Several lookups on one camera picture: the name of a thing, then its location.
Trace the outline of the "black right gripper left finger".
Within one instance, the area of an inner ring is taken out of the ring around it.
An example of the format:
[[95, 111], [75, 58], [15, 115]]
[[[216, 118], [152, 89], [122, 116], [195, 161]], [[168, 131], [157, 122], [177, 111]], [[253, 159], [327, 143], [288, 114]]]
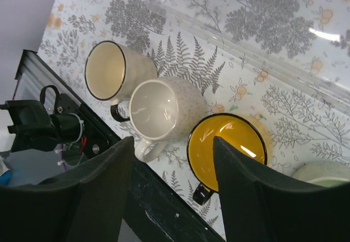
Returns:
[[134, 139], [39, 184], [1, 187], [1, 241], [117, 241]]

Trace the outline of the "white speckled mug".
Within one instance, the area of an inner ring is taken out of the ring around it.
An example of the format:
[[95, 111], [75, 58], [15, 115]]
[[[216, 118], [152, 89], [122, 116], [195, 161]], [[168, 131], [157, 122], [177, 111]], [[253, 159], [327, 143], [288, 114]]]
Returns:
[[159, 77], [141, 83], [132, 93], [130, 121], [141, 137], [138, 160], [148, 163], [170, 143], [187, 137], [205, 116], [206, 106], [196, 86], [178, 77]]

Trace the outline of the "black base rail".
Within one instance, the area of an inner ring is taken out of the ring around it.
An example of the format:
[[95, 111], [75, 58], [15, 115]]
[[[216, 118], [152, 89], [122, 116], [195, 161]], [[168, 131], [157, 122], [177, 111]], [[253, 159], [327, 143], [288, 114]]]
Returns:
[[221, 241], [221, 237], [84, 106], [110, 147], [38, 185], [15, 187], [20, 212], [1, 241], [117, 241], [127, 222], [143, 241]]

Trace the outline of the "yellow mug black handle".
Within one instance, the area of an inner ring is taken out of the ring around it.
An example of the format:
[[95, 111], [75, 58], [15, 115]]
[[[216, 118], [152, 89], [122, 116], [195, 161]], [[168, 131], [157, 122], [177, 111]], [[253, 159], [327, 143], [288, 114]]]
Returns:
[[199, 185], [192, 199], [199, 205], [219, 193], [219, 165], [229, 163], [225, 147], [234, 154], [267, 165], [273, 153], [273, 143], [267, 127], [244, 114], [216, 113], [197, 123], [187, 140], [186, 156]]

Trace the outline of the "light green mug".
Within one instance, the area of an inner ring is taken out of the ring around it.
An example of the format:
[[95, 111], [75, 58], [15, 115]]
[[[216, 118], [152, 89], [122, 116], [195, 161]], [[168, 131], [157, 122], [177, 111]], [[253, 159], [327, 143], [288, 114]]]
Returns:
[[292, 178], [323, 187], [335, 187], [349, 183], [349, 167], [331, 162], [311, 162], [298, 168]]

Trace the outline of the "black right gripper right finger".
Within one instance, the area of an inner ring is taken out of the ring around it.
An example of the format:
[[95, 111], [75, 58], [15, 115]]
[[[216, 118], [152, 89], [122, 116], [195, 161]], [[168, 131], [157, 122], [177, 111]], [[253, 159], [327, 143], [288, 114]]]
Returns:
[[349, 184], [322, 187], [229, 151], [219, 165], [227, 241], [349, 241]]

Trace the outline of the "clear plastic tray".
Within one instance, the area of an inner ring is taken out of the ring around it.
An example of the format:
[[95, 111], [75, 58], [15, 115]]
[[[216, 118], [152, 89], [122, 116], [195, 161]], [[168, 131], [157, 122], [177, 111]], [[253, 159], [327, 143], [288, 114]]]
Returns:
[[198, 16], [191, 16], [185, 13], [184, 8], [179, 10], [167, 7], [168, 0], [146, 0], [148, 8], [171, 20], [181, 20], [180, 27], [191, 34], [200, 37], [211, 45], [222, 48], [223, 51], [231, 56], [239, 57], [244, 64], [250, 64], [253, 67], [258, 67], [263, 63], [267, 63], [271, 68], [269, 74], [277, 78], [281, 82], [289, 85], [297, 90], [312, 96], [321, 97], [327, 104], [337, 110], [349, 114], [349, 90], [342, 88], [333, 82], [324, 78], [315, 77], [313, 74], [308, 74], [296, 66], [287, 63], [283, 58], [278, 59], [267, 53], [263, 53], [247, 41], [239, 41], [237, 38], [230, 37], [224, 33], [223, 28], [219, 26], [219, 18], [215, 16], [218, 7], [213, 8], [210, 13], [205, 9], [204, 5], [199, 5], [200, 9], [205, 10], [205, 13], [213, 21], [212, 24], [200, 20]]

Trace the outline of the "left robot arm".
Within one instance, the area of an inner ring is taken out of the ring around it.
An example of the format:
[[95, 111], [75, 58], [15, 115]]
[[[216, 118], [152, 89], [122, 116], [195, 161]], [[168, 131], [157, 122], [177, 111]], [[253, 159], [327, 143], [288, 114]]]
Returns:
[[[46, 90], [55, 93], [54, 112], [44, 106]], [[54, 85], [40, 91], [39, 100], [10, 100], [1, 105], [1, 152], [28, 149], [52, 151], [58, 144], [76, 143], [84, 132], [84, 121], [73, 112], [59, 112], [61, 95]]]

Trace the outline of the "cream beige mug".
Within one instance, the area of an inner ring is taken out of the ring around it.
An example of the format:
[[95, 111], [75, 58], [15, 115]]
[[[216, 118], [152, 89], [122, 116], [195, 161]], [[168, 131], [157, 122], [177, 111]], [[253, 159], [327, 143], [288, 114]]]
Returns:
[[114, 41], [102, 41], [89, 52], [85, 63], [85, 83], [89, 93], [100, 101], [110, 101], [114, 120], [126, 122], [118, 104], [129, 99], [141, 83], [156, 79], [158, 70], [151, 58]]

